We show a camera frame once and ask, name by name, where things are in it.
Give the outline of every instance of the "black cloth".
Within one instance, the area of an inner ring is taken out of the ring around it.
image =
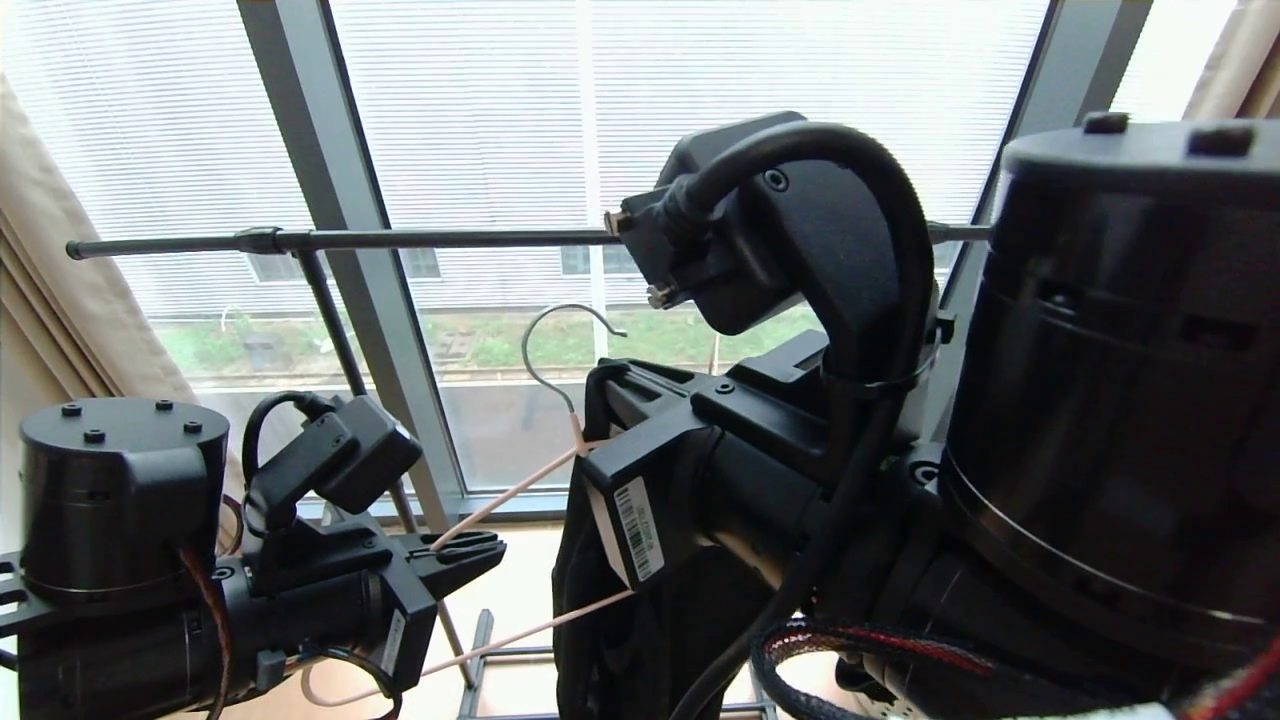
[[[609,437],[603,384],[627,365],[602,361],[586,379],[584,436]],[[646,479],[659,480],[646,475]],[[625,589],[595,528],[588,480],[575,465],[552,571],[557,615]],[[637,594],[556,628],[562,720],[663,720],[701,671],[750,624],[772,591],[719,547],[696,552]],[[699,715],[719,716],[723,693]]]

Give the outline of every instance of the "hanger hook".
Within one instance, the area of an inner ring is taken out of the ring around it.
[[[581,302],[561,302],[559,305],[552,305],[550,307],[547,307],[545,310],[543,310],[541,313],[539,313],[538,316],[535,316],[532,319],[532,322],[529,323],[529,327],[525,328],[525,334],[524,334],[524,337],[520,338],[520,359],[525,361],[525,369],[529,370],[529,374],[535,380],[538,380],[539,384],[544,386],[547,389],[549,389],[549,391],[554,392],[556,395],[561,396],[561,400],[564,401],[564,405],[568,406],[568,411],[572,415],[572,414],[577,413],[577,410],[573,409],[573,400],[570,398],[568,393],[564,392],[563,389],[556,387],[554,384],[552,384],[550,380],[548,380],[547,378],[541,377],[538,373],[538,370],[534,369],[534,364],[529,361],[529,336],[534,334],[534,328],[538,327],[538,323],[540,323],[543,320],[543,318],[545,318],[547,315],[550,315],[552,313],[554,313],[557,310],[584,310],[586,313],[590,313],[590,314],[595,315],[595,319],[599,320],[600,324],[604,325],[604,329],[609,331],[609,334],[616,334],[618,337],[627,337],[627,331],[625,331],[622,328],[613,327],[613,324],[609,323],[604,318],[604,315],[600,314],[599,310],[596,310],[595,307],[591,307],[590,305],[584,305]]]

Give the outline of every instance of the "grass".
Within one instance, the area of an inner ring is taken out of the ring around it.
[[[422,313],[424,334],[436,365],[444,370],[509,370],[521,368],[520,338],[534,313]],[[696,311],[613,310],[609,320],[628,337],[609,337],[609,354],[667,365],[704,366],[714,333]],[[595,364],[591,324],[585,313],[557,313],[539,323],[529,343],[539,368],[582,369]],[[801,331],[818,328],[808,306],[792,307],[737,337],[721,338],[721,366],[760,355]],[[156,333],[188,377],[251,374],[243,337],[275,334],[297,374],[338,372],[333,352],[321,352],[328,337],[319,319],[269,320],[237,318],[225,329],[216,320],[157,323]]]

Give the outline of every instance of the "beige curtain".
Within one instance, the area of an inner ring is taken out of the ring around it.
[[[0,73],[0,519],[9,546],[23,416],[74,397],[196,401],[115,263],[74,261],[69,240],[97,234]],[[229,484],[238,496],[241,484]]]
[[[1280,1],[1240,0],[1187,105],[1185,119],[1280,118]]]

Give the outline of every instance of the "floor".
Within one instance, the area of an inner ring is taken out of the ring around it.
[[[494,614],[494,638],[502,638],[536,625],[552,616],[550,569],[559,546],[559,525],[490,527],[507,541],[507,556],[497,569],[449,596],[447,605],[458,633],[470,648],[480,610]],[[550,644],[550,630],[520,641],[524,646]],[[439,625],[431,637],[428,665],[448,660],[449,646]],[[835,656],[813,655],[795,659],[783,667],[787,680],[803,689],[855,707],[851,696],[832,682]],[[324,698],[340,698],[371,687],[358,669],[337,661],[325,661],[314,674],[316,693]],[[485,671],[480,697],[481,715],[517,715],[554,712],[556,669],[549,659],[541,664],[490,665]],[[404,694],[401,717],[404,720],[452,720],[457,717],[462,698],[462,678],[449,667],[429,675]],[[730,688],[727,702],[751,701],[751,685],[744,673]],[[280,720],[283,717],[315,717],[320,720],[355,720],[378,717],[388,701],[372,697],[337,708],[316,707],[302,697],[298,676],[291,678],[266,697],[228,708],[228,720]],[[200,719],[202,715],[178,717]]]

